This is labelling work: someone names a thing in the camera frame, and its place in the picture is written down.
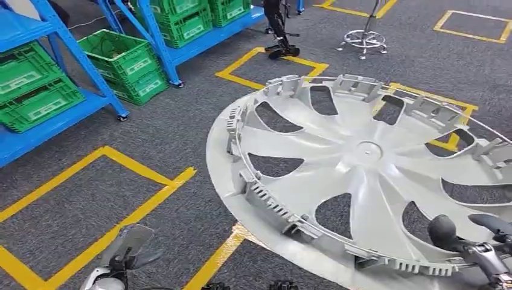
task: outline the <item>yellow tape square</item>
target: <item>yellow tape square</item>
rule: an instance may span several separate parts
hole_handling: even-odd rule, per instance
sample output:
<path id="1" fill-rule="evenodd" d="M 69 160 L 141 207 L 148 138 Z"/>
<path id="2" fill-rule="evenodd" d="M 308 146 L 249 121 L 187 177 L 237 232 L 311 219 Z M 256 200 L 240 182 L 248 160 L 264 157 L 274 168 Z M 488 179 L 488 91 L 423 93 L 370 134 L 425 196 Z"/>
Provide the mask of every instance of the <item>yellow tape square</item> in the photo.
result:
<path id="1" fill-rule="evenodd" d="M 352 10 L 352 9 L 346 9 L 346 8 L 333 7 L 331 5 L 334 2 L 336 2 L 336 0 L 327 0 L 324 3 L 322 3 L 322 4 L 315 4 L 313 6 L 321 7 L 321 8 L 325 8 L 325 9 L 329 9 L 329 10 L 333 10 L 333 11 L 343 12 L 343 13 L 347 13 L 347 14 L 363 16 L 363 17 L 369 17 L 370 16 L 366 12 L 361 12 L 361 11 Z M 384 4 L 384 6 L 382 6 L 382 8 L 377 12 L 376 18 L 382 18 L 382 16 L 384 16 L 384 14 L 386 14 L 386 12 L 388 12 L 388 10 L 391 9 L 391 7 L 393 7 L 393 5 L 395 5 L 396 2 L 397 2 L 397 0 L 389 0 L 389 1 L 387 1 L 386 4 Z"/>
<path id="2" fill-rule="evenodd" d="M 232 75 L 231 73 L 241 67 L 244 63 L 246 63 L 251 57 L 254 57 L 258 53 L 265 53 L 265 48 L 263 47 L 256 47 L 250 52 L 246 53 L 244 56 L 239 58 L 236 62 L 232 63 L 227 68 L 223 69 L 222 71 L 219 71 L 215 73 L 217 77 L 221 77 L 223 79 L 230 80 L 232 82 L 239 83 L 244 86 L 248 86 L 253 89 L 263 89 L 265 86 L 261 83 L 255 83 L 250 80 L 243 79 L 241 77 L 237 77 Z M 283 57 L 286 60 L 289 60 L 291 62 L 300 63 L 302 65 L 307 65 L 313 67 L 313 70 L 307 75 L 308 77 L 316 77 L 320 75 L 329 65 L 326 63 L 316 63 L 309 60 L 301 59 L 299 57 L 293 57 L 293 56 L 286 56 Z"/>
<path id="3" fill-rule="evenodd" d="M 463 14 L 463 15 L 469 15 L 469 16 L 476 16 L 476 17 L 480 17 L 480 18 L 493 19 L 493 20 L 500 20 L 500 21 L 506 22 L 507 26 L 505 26 L 505 29 L 503 30 L 503 32 L 501 34 L 501 37 L 499 39 L 492 39 L 492 38 L 472 35 L 472 34 L 468 34 L 468 33 L 462 33 L 462 32 L 459 32 L 459 31 L 453 31 L 453 30 L 449 30 L 449 29 L 443 28 L 443 25 L 446 23 L 448 18 L 450 18 L 450 16 L 452 14 L 454 14 L 454 13 Z M 463 11 L 448 10 L 443 15 L 443 17 L 441 17 L 441 19 L 439 19 L 439 21 L 435 24 L 434 30 L 435 31 L 440 31 L 440 32 L 445 32 L 445 33 L 450 33 L 450 34 L 454 34 L 454 35 L 459 35 L 459 36 L 465 36 L 465 37 L 469 37 L 469 38 L 479 39 L 479 40 L 483 40 L 483 41 L 489 41 L 489 42 L 496 42 L 496 43 L 499 43 L 499 44 L 504 44 L 507 41 L 508 36 L 510 35 L 510 31 L 512 30 L 512 20 L 504 19 L 504 18 L 498 18 L 498 17 L 492 17 L 492 16 L 485 16 L 485 15 L 480 15 L 480 14 L 474 14 L 474 13 L 469 13 L 469 12 L 463 12 Z"/>
<path id="4" fill-rule="evenodd" d="M 478 106 L 471 105 L 471 104 L 468 104 L 468 103 L 464 103 L 463 101 L 453 100 L 451 98 L 443 97 L 443 96 L 440 96 L 440 95 L 435 95 L 435 94 L 432 94 L 432 93 L 429 93 L 429 92 L 421 91 L 419 89 L 410 88 L 408 86 L 403 86 L 403 85 L 401 85 L 399 83 L 390 83 L 389 87 L 391 88 L 391 92 L 394 92 L 396 89 L 402 89 L 402 90 L 407 91 L 407 92 L 413 92 L 413 93 L 418 94 L 418 95 L 424 95 L 424 96 L 429 97 L 429 98 L 433 98 L 433 99 L 436 99 L 436 100 L 439 100 L 439 101 L 442 101 L 442 102 L 445 102 L 445 103 L 450 103 L 452 105 L 458 106 L 458 107 L 462 108 L 462 111 L 463 111 L 464 115 L 466 115 L 466 116 L 471 116 L 471 113 L 473 111 L 478 110 Z M 467 122 L 468 122 L 468 118 L 467 117 L 461 118 L 461 122 L 460 122 L 461 124 L 466 125 Z M 460 137 L 457 136 L 457 134 L 452 133 L 450 135 L 449 140 L 447 142 L 441 142 L 441 141 L 438 141 L 438 140 L 432 140 L 430 142 L 430 144 L 438 146 L 438 147 L 441 147 L 441 148 L 444 148 L 444 149 L 447 149 L 447 150 L 450 150 L 452 152 L 457 152 L 458 151 L 457 144 L 459 143 L 459 141 L 460 141 Z"/>
<path id="5" fill-rule="evenodd" d="M 5 210 L 0 212 L 0 222 L 4 222 L 44 194 L 48 193 L 59 184 L 66 181 L 72 175 L 89 165 L 94 160 L 101 156 L 107 156 L 117 163 L 127 167 L 135 173 L 151 179 L 155 182 L 164 185 L 159 192 L 153 195 L 151 198 L 145 201 L 143 205 L 138 207 L 133 213 L 125 217 L 115 227 L 110 229 L 103 237 L 94 242 L 89 248 L 85 249 L 84 252 L 79 254 L 66 266 L 64 266 L 57 274 L 53 275 L 49 280 L 44 281 L 36 273 L 34 273 L 29 267 L 18 260 L 12 255 L 7 249 L 0 245 L 0 267 L 4 269 L 9 275 L 11 275 L 21 286 L 27 290 L 55 290 L 60 285 L 64 284 L 69 278 L 71 278 L 76 272 L 87 265 L 94 257 L 99 255 L 117 236 L 120 228 L 125 225 L 129 225 L 140 221 L 144 216 L 154 210 L 159 204 L 167 199 L 176 189 L 182 184 L 188 181 L 194 176 L 196 170 L 192 167 L 187 168 L 174 180 L 170 180 L 152 169 L 142 165 L 141 163 L 131 159 L 130 157 L 122 154 L 121 152 L 109 147 L 101 147 L 88 156 L 84 157 L 79 162 L 73 164 L 70 168 L 64 170 L 61 174 L 57 175 L 44 185 L 35 189 L 35 191 L 26 195 L 22 199 L 15 202 Z"/>

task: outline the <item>blue shelf beam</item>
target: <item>blue shelf beam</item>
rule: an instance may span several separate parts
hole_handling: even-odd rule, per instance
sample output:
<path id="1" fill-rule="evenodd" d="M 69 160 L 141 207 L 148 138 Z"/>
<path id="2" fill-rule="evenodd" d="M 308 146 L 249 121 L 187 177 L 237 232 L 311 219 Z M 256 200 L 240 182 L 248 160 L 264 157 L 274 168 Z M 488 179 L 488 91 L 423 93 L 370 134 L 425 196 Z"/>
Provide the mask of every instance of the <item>blue shelf beam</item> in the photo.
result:
<path id="1" fill-rule="evenodd" d="M 25 131 L 22 134 L 10 132 L 0 126 L 0 167 L 12 162 L 21 155 L 34 149 L 51 137 L 61 133 L 73 124 L 111 105 L 119 117 L 128 116 L 128 111 L 107 86 L 105 80 L 98 73 L 91 61 L 82 51 L 68 28 L 62 23 L 47 0 L 31 0 L 39 13 L 41 20 L 19 15 L 7 8 L 3 0 L 0 0 L 0 52 L 26 44 L 41 37 L 48 36 L 56 62 L 66 71 L 62 55 L 59 51 L 57 38 L 67 46 L 75 60 L 89 75 L 92 82 L 100 90 L 101 95 L 80 89 L 86 100 L 72 108 L 53 116 L 41 124 Z"/>
<path id="2" fill-rule="evenodd" d="M 264 19 L 263 8 L 252 7 L 251 12 L 242 16 L 241 18 L 229 23 L 224 27 L 214 27 L 211 31 L 205 33 L 203 36 L 186 44 L 180 49 L 175 49 L 166 46 L 160 29 L 156 23 L 155 17 L 149 6 L 149 0 L 138 0 L 138 7 L 146 23 L 148 24 L 147 30 L 139 23 L 133 16 L 130 10 L 123 4 L 121 0 L 114 0 L 118 8 L 126 15 L 129 21 L 137 28 L 137 30 L 146 38 L 152 45 L 155 53 L 159 56 L 164 66 L 164 71 L 170 80 L 170 83 L 181 87 L 183 82 L 179 79 L 176 67 L 192 57 L 202 53 L 203 51 L 221 43 L 234 34 L 252 26 L 253 24 Z M 99 0 L 99 5 L 106 15 L 112 15 L 112 8 L 108 5 L 108 0 Z M 117 28 L 117 23 L 107 17 L 110 26 L 116 32 L 121 31 Z"/>
<path id="3" fill-rule="evenodd" d="M 0 8 L 0 27 L 0 53 L 56 30 L 50 22 L 35 20 L 3 8 Z"/>
<path id="4" fill-rule="evenodd" d="M 14 161 L 109 104 L 109 100 L 105 97 L 85 89 L 80 89 L 80 92 L 85 96 L 85 101 L 22 134 L 10 132 L 0 126 L 0 167 Z"/>

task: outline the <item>gray carpet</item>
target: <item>gray carpet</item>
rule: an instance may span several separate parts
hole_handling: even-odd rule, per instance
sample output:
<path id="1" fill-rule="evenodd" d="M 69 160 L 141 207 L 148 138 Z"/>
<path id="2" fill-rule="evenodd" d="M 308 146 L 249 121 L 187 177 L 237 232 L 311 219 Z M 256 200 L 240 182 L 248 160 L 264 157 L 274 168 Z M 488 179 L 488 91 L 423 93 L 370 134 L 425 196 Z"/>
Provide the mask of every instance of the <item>gray carpet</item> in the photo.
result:
<path id="1" fill-rule="evenodd" d="M 71 12 L 70 26 L 101 16 L 88 1 L 58 2 Z M 367 10 L 369 1 L 350 5 L 343 2 L 347 3 L 345 8 Z M 353 50 L 334 50 L 345 32 L 363 27 L 365 18 L 314 8 L 312 4 L 308 1 L 303 15 L 288 20 L 287 30 L 301 33 L 300 38 L 291 40 L 301 48 L 302 58 L 330 65 L 324 75 L 374 77 L 478 105 L 475 117 L 512 138 L 512 126 L 508 124 L 512 119 L 512 40 L 505 44 L 484 42 L 432 29 L 446 10 L 512 19 L 512 2 L 398 0 L 377 28 L 388 39 L 389 54 L 371 54 L 366 61 L 359 60 Z M 334 6 L 344 5 L 340 2 Z M 76 28 L 73 33 L 79 39 L 105 25 L 100 20 Z M 457 16 L 449 19 L 445 28 L 496 37 L 501 25 L 489 19 Z M 253 29 L 262 30 L 265 26 L 262 22 Z M 210 183 L 204 162 L 205 140 L 221 110 L 252 89 L 214 73 L 254 47 L 271 44 L 271 40 L 271 36 L 254 30 L 242 31 L 179 66 L 185 88 L 168 89 L 143 107 L 125 103 L 131 115 L 124 123 L 118 122 L 111 111 L 102 110 L 0 169 L 0 208 L 8 207 L 103 145 L 169 178 L 194 166 L 198 169 L 196 176 L 142 220 L 157 230 L 153 245 L 165 249 L 165 257 L 132 275 L 134 289 L 183 287 L 229 236 L 235 223 Z M 65 57 L 72 62 L 68 54 Z M 257 58 L 234 74 L 263 83 L 275 76 L 309 71 L 306 66 L 281 62 L 283 65 L 276 65 L 264 57 Z M 79 67 L 72 65 L 69 70 L 76 81 L 90 86 Z M 1 243 L 47 278 L 160 188 L 102 158 L 4 222 Z M 473 200 L 479 200 L 478 196 L 473 195 Z M 506 195 L 500 192 L 490 196 L 496 202 Z M 326 213 L 339 210 L 346 216 L 347 203 L 339 201 L 326 208 Z M 409 216 L 412 224 L 421 220 L 421 216 Z M 339 231 L 347 231 L 347 227 L 339 226 L 339 219 L 330 222 L 338 225 Z M 94 265 L 79 271 L 62 289 L 77 289 Z M 272 279 L 295 279 L 304 289 L 339 289 L 249 242 L 233 254 L 214 279 L 229 282 L 234 289 L 263 289 Z M 0 271 L 0 289 L 19 287 Z"/>

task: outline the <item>green plastic crate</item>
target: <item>green plastic crate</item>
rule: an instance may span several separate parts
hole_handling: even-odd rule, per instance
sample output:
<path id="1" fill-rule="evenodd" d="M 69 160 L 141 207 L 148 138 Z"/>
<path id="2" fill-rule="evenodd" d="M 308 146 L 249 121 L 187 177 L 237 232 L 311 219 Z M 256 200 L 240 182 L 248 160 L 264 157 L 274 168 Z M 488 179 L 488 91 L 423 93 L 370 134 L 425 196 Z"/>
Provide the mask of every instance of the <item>green plastic crate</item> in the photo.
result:
<path id="1" fill-rule="evenodd" d="M 168 46 L 180 48 L 212 29 L 210 7 L 205 4 L 178 20 L 158 21 L 158 27 Z"/>
<path id="2" fill-rule="evenodd" d="M 23 133 L 83 100 L 76 86 L 60 77 L 0 105 L 0 123 Z"/>
<path id="3" fill-rule="evenodd" d="M 137 0 L 130 0 L 135 12 L 140 15 Z M 179 19 L 190 14 L 194 9 L 208 3 L 208 0 L 150 0 L 149 6 L 157 21 L 162 21 L 169 16 Z"/>
<path id="4" fill-rule="evenodd" d="M 139 106 L 168 87 L 167 79 L 160 69 L 147 73 L 134 83 L 106 81 L 119 98 Z"/>
<path id="5" fill-rule="evenodd" d="M 210 0 L 213 25 L 223 27 L 251 10 L 250 0 Z"/>
<path id="6" fill-rule="evenodd" d="M 136 37 L 103 29 L 78 44 L 105 79 L 134 82 L 160 67 L 150 44 Z"/>
<path id="7" fill-rule="evenodd" d="M 57 64 L 36 41 L 0 53 L 0 104 L 62 75 Z"/>

